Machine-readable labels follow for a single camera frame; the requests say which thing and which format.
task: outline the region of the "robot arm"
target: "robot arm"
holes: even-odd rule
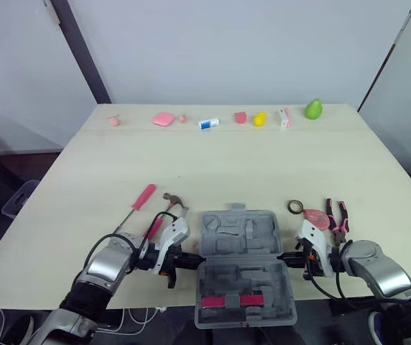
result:
[[[136,248],[136,253],[133,253],[133,249],[123,239],[111,238],[108,246],[98,252],[86,265],[60,307],[51,312],[28,344],[88,343],[97,331],[98,320],[106,310],[110,299],[126,277],[134,255],[140,253],[137,268],[162,274],[165,260],[171,257],[170,248],[177,253],[176,259],[181,257],[179,244],[188,235],[185,219],[179,218],[163,231],[159,245],[146,241],[140,249],[142,238],[132,234],[117,235],[128,239]],[[175,281],[173,284],[170,282],[170,288],[173,288],[174,284]]]
[[[331,247],[324,233],[307,220],[299,231],[298,241],[303,245],[303,252],[289,252],[280,257],[289,267],[304,267],[306,256],[310,254],[313,275],[333,277],[336,272],[346,272],[362,278],[375,298],[382,302],[383,309],[401,332],[404,344],[411,344],[411,278],[393,259],[384,255],[378,244],[355,241]],[[396,300],[410,303],[395,303]]]

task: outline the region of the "screwdriver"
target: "screwdriver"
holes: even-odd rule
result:
[[[140,210],[140,208],[143,206],[144,203],[147,202],[149,197],[153,194],[153,192],[156,190],[156,185],[150,184],[148,185],[142,192],[142,194],[139,195],[139,197],[135,200],[135,203],[132,205],[132,210],[129,212],[129,214],[124,218],[124,220],[118,225],[118,227],[113,231],[113,234],[117,233],[119,230],[121,230],[121,227],[126,223],[127,219],[133,214],[134,211]]]

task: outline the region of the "small pink ball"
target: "small pink ball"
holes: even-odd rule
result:
[[[117,127],[121,123],[117,117],[110,117],[108,118],[108,123],[110,126]]]

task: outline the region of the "gray tool case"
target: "gray tool case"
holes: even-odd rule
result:
[[[198,267],[196,326],[205,329],[296,323],[287,266],[277,259],[282,253],[273,212],[246,211],[242,203],[231,204],[230,211],[205,212],[200,254],[206,261]],[[220,307],[210,307],[211,301]]]

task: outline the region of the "pliers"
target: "pliers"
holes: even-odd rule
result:
[[[332,231],[333,233],[333,240],[335,242],[335,245],[339,247],[341,243],[346,242],[346,233],[349,232],[349,219],[348,219],[348,210],[346,210],[346,206],[344,205],[343,201],[340,201],[339,203],[340,206],[340,211],[341,211],[341,217],[343,217],[343,220],[341,221],[341,225],[338,225],[336,223],[335,218],[333,217],[332,213],[332,199],[328,198],[327,199],[327,216],[328,219],[330,220],[330,225],[328,228]]]

